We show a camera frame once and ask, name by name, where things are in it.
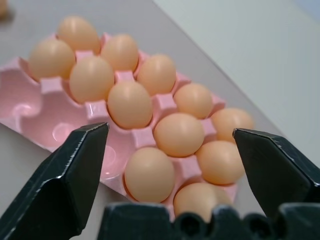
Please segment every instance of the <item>egg carton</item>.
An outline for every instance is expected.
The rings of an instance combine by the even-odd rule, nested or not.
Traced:
[[[110,39],[104,33],[101,44]],[[76,60],[91,56],[90,51],[77,51]],[[123,81],[135,81],[141,64],[149,56],[139,52],[139,62],[135,72],[115,72],[115,84]],[[68,81],[60,77],[33,80],[28,70],[28,62],[21,57],[0,68],[0,123],[25,136],[38,146],[53,152],[67,138],[71,131],[83,125],[108,122],[110,130],[105,146],[105,154],[100,182],[135,201],[124,184],[124,170],[131,155],[143,147],[157,147],[153,129],[165,116],[176,113],[177,105],[174,93],[191,80],[176,73],[176,82],[168,94],[153,96],[153,116],[150,124],[141,129],[122,129],[114,123],[108,113],[108,103],[104,100],[76,103],[70,93]],[[225,102],[212,94],[213,109],[209,116],[225,107]],[[216,140],[216,130],[209,118],[200,120],[205,132],[203,144]],[[170,196],[163,202],[174,217],[173,199],[177,191],[190,183],[204,182],[195,155],[171,157],[175,168],[175,185]],[[221,186],[234,201],[236,184]]]

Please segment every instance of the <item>plastic egg tray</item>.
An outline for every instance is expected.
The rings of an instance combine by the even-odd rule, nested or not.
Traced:
[[[103,34],[103,45],[109,35]],[[92,55],[89,51],[75,53],[79,60]],[[115,83],[135,81],[140,65],[148,55],[139,52],[139,63],[134,73],[115,72]],[[43,78],[39,82],[33,80],[28,72],[26,60],[18,57],[0,68],[0,123],[25,136],[33,143],[53,152],[67,138],[69,133],[83,125],[108,122],[110,130],[105,147],[100,182],[135,201],[124,184],[124,169],[131,155],[143,147],[156,147],[153,129],[163,117],[177,112],[173,94],[191,80],[177,73],[176,82],[171,93],[152,97],[153,117],[150,124],[141,129],[125,130],[117,126],[108,113],[108,103],[97,102],[76,103],[70,94],[68,81],[55,78]],[[212,94],[213,109],[210,116],[225,107],[225,102]],[[205,131],[203,144],[216,139],[216,130],[209,118],[201,120]],[[173,213],[173,199],[177,191],[193,182],[204,182],[195,155],[185,158],[171,157],[174,163],[176,180],[171,195],[163,202]],[[232,200],[235,199],[235,184],[222,186]]]

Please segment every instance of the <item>black robotic claw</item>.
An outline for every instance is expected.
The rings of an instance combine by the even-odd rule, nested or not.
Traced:
[[[98,240],[319,240],[320,204],[286,203],[275,221],[252,213],[240,219],[230,206],[210,223],[184,213],[170,223],[163,205],[115,203],[104,212]]]
[[[320,170],[287,139],[267,132],[233,132],[250,188],[273,218],[283,203],[319,203]]]
[[[96,196],[108,131],[107,123],[98,123],[71,132],[1,217],[1,240],[68,240],[81,234]]]
[[[0,240],[68,240],[85,228],[96,195],[109,126],[73,131],[35,171],[0,219]],[[319,240],[320,170],[285,138],[236,129],[249,185],[266,216],[240,219],[230,206],[210,223],[161,204],[115,203],[98,240]]]

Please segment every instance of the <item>brown egg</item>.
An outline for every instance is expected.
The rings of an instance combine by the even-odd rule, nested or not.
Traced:
[[[68,16],[60,23],[56,35],[74,51],[92,51],[98,54],[101,49],[96,29],[80,16]]]
[[[238,108],[225,108],[217,111],[211,116],[218,140],[235,143],[232,136],[235,128],[253,129],[255,123],[253,118],[244,110]]]
[[[117,83],[109,93],[107,104],[113,121],[123,129],[144,128],[151,121],[151,98],[135,81]]]
[[[101,57],[114,71],[134,71],[139,60],[138,45],[128,34],[115,35],[103,46]]]
[[[238,148],[228,141],[211,141],[195,153],[202,177],[216,185],[233,184],[245,174]]]
[[[174,94],[174,101],[179,112],[191,114],[198,119],[207,118],[214,107],[209,89],[197,83],[181,87]]]
[[[126,164],[125,184],[139,202],[160,203],[172,192],[175,169],[171,160],[154,147],[137,150]]]
[[[159,149],[169,156],[183,158],[200,148],[205,132],[201,122],[194,116],[174,113],[159,121],[153,136]]]
[[[0,0],[0,18],[3,18],[8,11],[7,0]]]
[[[227,193],[218,186],[198,182],[178,191],[173,200],[173,209],[176,217],[183,213],[194,213],[209,223],[212,210],[220,204],[232,205]]]
[[[76,56],[72,49],[57,39],[41,41],[29,56],[29,70],[36,80],[51,77],[67,79],[74,64]]]
[[[69,86],[78,103],[106,100],[115,83],[111,66],[99,56],[87,56],[72,69]]]
[[[136,80],[145,87],[150,96],[167,94],[176,81],[175,63],[166,55],[153,55],[141,65]]]

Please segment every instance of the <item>empty egg compartment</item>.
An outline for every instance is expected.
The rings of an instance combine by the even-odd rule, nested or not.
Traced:
[[[19,57],[0,68],[0,119],[32,115],[41,108],[41,87],[27,69],[28,63]]]

